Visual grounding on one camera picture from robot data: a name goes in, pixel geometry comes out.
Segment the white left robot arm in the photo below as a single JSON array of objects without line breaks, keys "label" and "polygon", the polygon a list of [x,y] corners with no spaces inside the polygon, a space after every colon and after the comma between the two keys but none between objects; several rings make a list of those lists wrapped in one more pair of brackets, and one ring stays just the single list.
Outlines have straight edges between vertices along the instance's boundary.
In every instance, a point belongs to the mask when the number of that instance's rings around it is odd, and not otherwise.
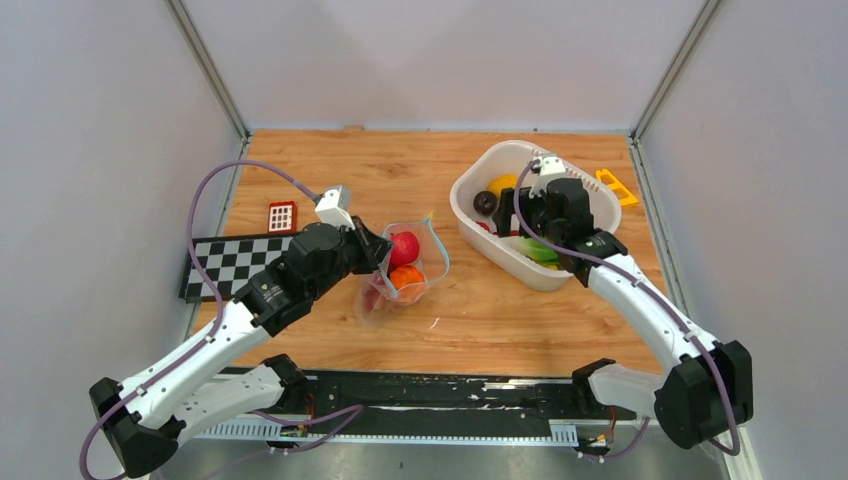
[{"label": "white left robot arm", "polygon": [[244,411],[272,405],[298,411],[306,386],[263,365],[212,399],[202,386],[232,360],[307,316],[322,296],[350,274],[379,270],[393,247],[359,217],[350,225],[312,223],[293,235],[282,254],[249,278],[212,323],[154,365],[89,389],[97,422],[84,443],[103,433],[123,468],[139,478],[166,463],[195,433]]}]

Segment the black white checkerboard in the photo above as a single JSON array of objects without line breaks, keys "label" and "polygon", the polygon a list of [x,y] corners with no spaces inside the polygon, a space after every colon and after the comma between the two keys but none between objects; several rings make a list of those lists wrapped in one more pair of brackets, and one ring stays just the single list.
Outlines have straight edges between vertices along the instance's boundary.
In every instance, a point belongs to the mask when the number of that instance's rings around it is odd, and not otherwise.
[{"label": "black white checkerboard", "polygon": [[[293,234],[260,234],[195,238],[193,246],[199,264],[227,301],[249,278],[278,258]],[[188,255],[184,264],[178,297],[186,303],[214,301],[214,293]]]}]

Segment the red toy window block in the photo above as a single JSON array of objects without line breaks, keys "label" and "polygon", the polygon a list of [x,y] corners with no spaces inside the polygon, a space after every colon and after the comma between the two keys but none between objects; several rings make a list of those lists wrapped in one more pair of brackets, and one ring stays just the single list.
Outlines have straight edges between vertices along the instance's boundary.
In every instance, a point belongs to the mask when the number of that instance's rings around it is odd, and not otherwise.
[{"label": "red toy window block", "polygon": [[268,206],[267,233],[293,233],[297,230],[297,205],[294,201],[274,202]]}]

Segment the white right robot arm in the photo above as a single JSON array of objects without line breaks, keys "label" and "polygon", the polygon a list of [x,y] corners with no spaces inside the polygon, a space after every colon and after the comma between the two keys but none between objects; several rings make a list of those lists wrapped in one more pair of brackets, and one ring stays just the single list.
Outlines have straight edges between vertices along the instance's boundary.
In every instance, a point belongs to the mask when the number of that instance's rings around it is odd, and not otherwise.
[{"label": "white right robot arm", "polygon": [[592,418],[621,407],[657,420],[683,449],[709,442],[740,454],[739,427],[753,416],[750,353],[700,328],[647,279],[623,243],[595,226],[579,180],[555,179],[539,193],[505,188],[494,220],[499,235],[518,222],[521,235],[556,252],[560,267],[612,305],[662,366],[653,375],[601,359],[575,370],[577,413]]}]

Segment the red toy apple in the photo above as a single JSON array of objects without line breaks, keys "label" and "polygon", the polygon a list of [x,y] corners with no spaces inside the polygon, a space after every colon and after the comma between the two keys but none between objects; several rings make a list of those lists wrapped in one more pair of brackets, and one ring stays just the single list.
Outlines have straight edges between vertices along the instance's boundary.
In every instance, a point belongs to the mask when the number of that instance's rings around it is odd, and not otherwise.
[{"label": "red toy apple", "polygon": [[391,269],[414,264],[417,261],[420,255],[420,242],[413,232],[392,233],[390,240],[393,243],[389,263]]}]

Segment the white plastic basket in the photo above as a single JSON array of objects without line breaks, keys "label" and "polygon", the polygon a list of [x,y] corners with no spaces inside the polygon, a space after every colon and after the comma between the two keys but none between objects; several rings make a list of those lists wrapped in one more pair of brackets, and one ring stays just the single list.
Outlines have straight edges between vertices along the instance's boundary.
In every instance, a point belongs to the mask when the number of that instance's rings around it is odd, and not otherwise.
[{"label": "white plastic basket", "polygon": [[[515,250],[513,240],[498,237],[494,232],[494,223],[474,210],[473,199],[496,178],[508,174],[518,175],[534,157],[551,154],[523,140],[499,142],[458,177],[449,195],[458,230],[464,240],[504,271],[528,287],[542,292],[560,289],[573,275],[564,270],[546,268]],[[563,164],[567,175],[579,178],[587,190],[594,225],[611,233],[616,232],[621,223],[622,208],[613,191],[577,165],[567,160]]]}]

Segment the clear zip top bag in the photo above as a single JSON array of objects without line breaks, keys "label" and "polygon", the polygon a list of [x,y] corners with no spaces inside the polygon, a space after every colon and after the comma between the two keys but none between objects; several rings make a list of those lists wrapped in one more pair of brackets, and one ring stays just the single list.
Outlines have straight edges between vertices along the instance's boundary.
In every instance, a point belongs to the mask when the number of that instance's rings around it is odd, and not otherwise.
[{"label": "clear zip top bag", "polygon": [[383,323],[418,303],[451,265],[432,215],[391,223],[382,237],[392,243],[392,249],[377,271],[361,279],[353,301],[354,314],[366,325]]}]

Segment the yellow toy frame block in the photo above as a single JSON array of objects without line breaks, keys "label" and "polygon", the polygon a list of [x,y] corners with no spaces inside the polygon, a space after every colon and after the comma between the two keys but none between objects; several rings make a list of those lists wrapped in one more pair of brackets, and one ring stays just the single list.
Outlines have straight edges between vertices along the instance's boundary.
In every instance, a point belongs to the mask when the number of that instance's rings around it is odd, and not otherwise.
[{"label": "yellow toy frame block", "polygon": [[598,181],[608,187],[617,197],[622,208],[638,205],[640,200],[612,171],[607,168],[595,172]]}]

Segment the orange toy pumpkin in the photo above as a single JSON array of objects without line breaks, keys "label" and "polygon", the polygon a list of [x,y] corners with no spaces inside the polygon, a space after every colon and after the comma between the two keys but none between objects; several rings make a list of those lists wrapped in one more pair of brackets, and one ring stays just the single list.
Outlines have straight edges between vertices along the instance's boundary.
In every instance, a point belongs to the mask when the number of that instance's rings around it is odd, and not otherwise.
[{"label": "orange toy pumpkin", "polygon": [[393,269],[389,279],[400,298],[417,298],[427,290],[425,276],[414,265]]}]

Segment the yellow toy mango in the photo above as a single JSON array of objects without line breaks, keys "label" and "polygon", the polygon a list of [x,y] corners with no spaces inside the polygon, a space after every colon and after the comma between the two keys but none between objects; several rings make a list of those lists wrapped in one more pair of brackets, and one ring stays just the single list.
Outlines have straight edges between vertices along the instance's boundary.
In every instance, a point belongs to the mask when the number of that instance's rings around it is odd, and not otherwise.
[{"label": "yellow toy mango", "polygon": [[504,174],[494,178],[487,186],[486,190],[493,194],[496,199],[500,199],[504,189],[514,189],[518,183],[518,176],[515,174]]}]

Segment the green toy bok choy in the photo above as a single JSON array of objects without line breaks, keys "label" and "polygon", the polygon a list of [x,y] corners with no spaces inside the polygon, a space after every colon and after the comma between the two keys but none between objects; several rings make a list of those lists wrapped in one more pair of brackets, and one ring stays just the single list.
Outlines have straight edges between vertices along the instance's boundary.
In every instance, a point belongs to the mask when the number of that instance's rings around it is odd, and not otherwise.
[{"label": "green toy bok choy", "polygon": [[517,253],[540,265],[555,265],[559,263],[559,256],[556,251],[542,245],[533,238],[510,236],[504,239],[504,243]]}]

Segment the red toy grape bunch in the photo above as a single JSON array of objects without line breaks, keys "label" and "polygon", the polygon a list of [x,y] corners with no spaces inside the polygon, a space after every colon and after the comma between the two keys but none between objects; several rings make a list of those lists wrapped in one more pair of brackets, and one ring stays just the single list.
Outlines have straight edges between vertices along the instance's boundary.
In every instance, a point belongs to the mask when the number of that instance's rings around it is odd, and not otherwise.
[{"label": "red toy grape bunch", "polygon": [[362,285],[362,310],[366,315],[385,308],[391,299],[391,291],[385,278],[377,273],[367,277]]}]

